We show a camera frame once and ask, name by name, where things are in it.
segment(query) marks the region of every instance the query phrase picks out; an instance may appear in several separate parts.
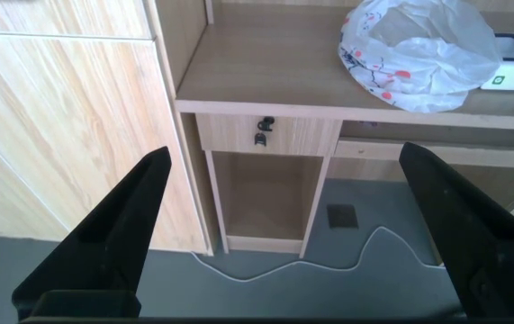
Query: drawer lock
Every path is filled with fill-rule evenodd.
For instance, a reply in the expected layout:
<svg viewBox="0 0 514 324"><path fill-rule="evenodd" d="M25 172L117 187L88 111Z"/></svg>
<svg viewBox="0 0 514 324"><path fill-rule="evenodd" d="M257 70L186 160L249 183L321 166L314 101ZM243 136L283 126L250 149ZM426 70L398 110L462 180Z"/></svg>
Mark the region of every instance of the drawer lock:
<svg viewBox="0 0 514 324"><path fill-rule="evenodd" d="M260 130L257 134L255 134L255 145L266 146L266 135L263 131L273 131L271 125L275 123L274 117L265 117L263 121L259 121L257 123L257 128Z"/></svg>

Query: light wood grain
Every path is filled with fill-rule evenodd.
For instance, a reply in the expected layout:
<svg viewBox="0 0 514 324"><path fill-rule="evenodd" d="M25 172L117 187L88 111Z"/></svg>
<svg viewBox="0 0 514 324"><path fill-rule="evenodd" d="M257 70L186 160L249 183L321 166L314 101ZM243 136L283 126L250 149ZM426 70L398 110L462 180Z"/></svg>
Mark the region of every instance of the light wood grain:
<svg viewBox="0 0 514 324"><path fill-rule="evenodd" d="M323 5L356 7L362 0L220 0L226 4ZM468 0L482 11L514 12L514 0Z"/></svg>
<svg viewBox="0 0 514 324"><path fill-rule="evenodd" d="M411 113L367 93L336 53L348 9L223 4L177 93L187 113L259 114L514 129L514 92L472 91L464 106ZM514 13L484 13L514 32Z"/></svg>
<svg viewBox="0 0 514 324"><path fill-rule="evenodd" d="M142 0L0 0L0 32L151 38Z"/></svg>
<svg viewBox="0 0 514 324"><path fill-rule="evenodd" d="M365 140L427 141L456 146L514 148L514 130L344 121L340 136Z"/></svg>
<svg viewBox="0 0 514 324"><path fill-rule="evenodd" d="M0 157L0 236L58 241L67 234L67 228Z"/></svg>
<svg viewBox="0 0 514 324"><path fill-rule="evenodd" d="M452 165L457 172L478 186L502 207L512 210L514 168ZM334 157L328 178L406 182L398 161Z"/></svg>
<svg viewBox="0 0 514 324"><path fill-rule="evenodd" d="M211 180L207 170L207 161L201 150L198 129L194 114L180 113L175 110L176 82L180 82L182 73L177 73L179 67L188 65L193 56L196 42L203 31L203 18L199 14L203 11L202 0L193 0L184 6L182 3L148 0L145 5L148 8L149 21L156 35L155 45L158 50L158 60L161 66L165 87L167 88L168 101L175 118L177 136L185 162L185 171L189 185L193 193L199 220L203 226L208 254L216 248L219 240L219 222L212 197ZM161 25L160 13L168 16ZM188 21L184 28L179 25L182 21Z"/></svg>
<svg viewBox="0 0 514 324"><path fill-rule="evenodd" d="M203 149L259 154L330 156L341 121L311 118L275 118L265 132L266 146L255 145L257 124L264 116L197 114Z"/></svg>
<svg viewBox="0 0 514 324"><path fill-rule="evenodd" d="M0 37L0 154L69 228L148 152L173 167L152 248L206 253L155 46Z"/></svg>
<svg viewBox="0 0 514 324"><path fill-rule="evenodd" d="M321 165L312 165L305 169L305 180L303 181L303 188L305 195L302 197L304 202L310 202L309 208L304 211L309 211L308 215L305 214L305 219L302 220L305 229L304 229L304 239L302 240L301 251L299 252L299 257L304 257L304 253L306 252L307 245L309 243L309 237L311 236L312 225L314 224L314 219L317 214L317 209L319 208L319 200L320 194L322 193L322 187L325 184L325 179L327 176L327 171L329 169L330 157L324 157L322 159ZM314 179L311 182L306 181L306 176L310 176L311 179Z"/></svg>
<svg viewBox="0 0 514 324"><path fill-rule="evenodd" d="M218 216L219 230L221 232L222 248L225 253L229 253L229 245L227 244L225 224L231 214L232 204L232 156L231 155L216 155L216 163L214 162L213 154L211 151L206 151L206 162L211 177L212 194L214 195L214 206Z"/></svg>
<svg viewBox="0 0 514 324"><path fill-rule="evenodd" d="M227 236L230 249L276 253L299 253L302 241L299 239L249 238Z"/></svg>
<svg viewBox="0 0 514 324"><path fill-rule="evenodd" d="M366 158L398 161L404 140L341 138L336 158ZM428 141L414 142L435 153L448 164L483 167L514 167L514 148L454 145Z"/></svg>
<svg viewBox="0 0 514 324"><path fill-rule="evenodd" d="M156 19L160 22L167 49L168 71L177 89L206 26L203 0L155 0Z"/></svg>

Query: green sticker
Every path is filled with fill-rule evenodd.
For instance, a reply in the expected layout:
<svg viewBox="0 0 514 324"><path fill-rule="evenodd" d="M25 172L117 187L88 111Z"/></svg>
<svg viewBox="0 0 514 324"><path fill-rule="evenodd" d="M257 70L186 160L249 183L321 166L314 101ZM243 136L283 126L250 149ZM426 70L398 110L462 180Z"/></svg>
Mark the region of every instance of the green sticker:
<svg viewBox="0 0 514 324"><path fill-rule="evenodd" d="M502 83L502 81L505 80L505 76L496 76L493 80L492 80L492 83L494 85L500 85Z"/></svg>

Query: white plastic bag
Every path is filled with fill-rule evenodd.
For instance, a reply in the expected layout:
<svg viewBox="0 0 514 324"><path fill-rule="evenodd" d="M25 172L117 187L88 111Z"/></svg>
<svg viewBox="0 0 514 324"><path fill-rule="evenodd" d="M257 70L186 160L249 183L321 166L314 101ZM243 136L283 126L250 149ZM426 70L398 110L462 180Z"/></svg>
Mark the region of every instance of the white plastic bag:
<svg viewBox="0 0 514 324"><path fill-rule="evenodd" d="M461 106L500 65L494 32L462 0L365 0L345 19L338 55L367 91L415 113Z"/></svg>

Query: cabinet door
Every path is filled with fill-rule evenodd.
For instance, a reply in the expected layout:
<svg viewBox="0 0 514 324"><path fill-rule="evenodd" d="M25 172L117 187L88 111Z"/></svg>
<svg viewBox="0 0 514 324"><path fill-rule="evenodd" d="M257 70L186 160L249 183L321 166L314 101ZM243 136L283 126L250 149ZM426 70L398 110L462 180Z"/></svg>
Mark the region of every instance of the cabinet door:
<svg viewBox="0 0 514 324"><path fill-rule="evenodd" d="M150 39L142 0L0 0L0 32Z"/></svg>
<svg viewBox="0 0 514 324"><path fill-rule="evenodd" d="M67 229L0 158L0 236L61 240Z"/></svg>
<svg viewBox="0 0 514 324"><path fill-rule="evenodd" d="M206 252L154 43L0 36L0 154L67 227L163 146L151 247Z"/></svg>

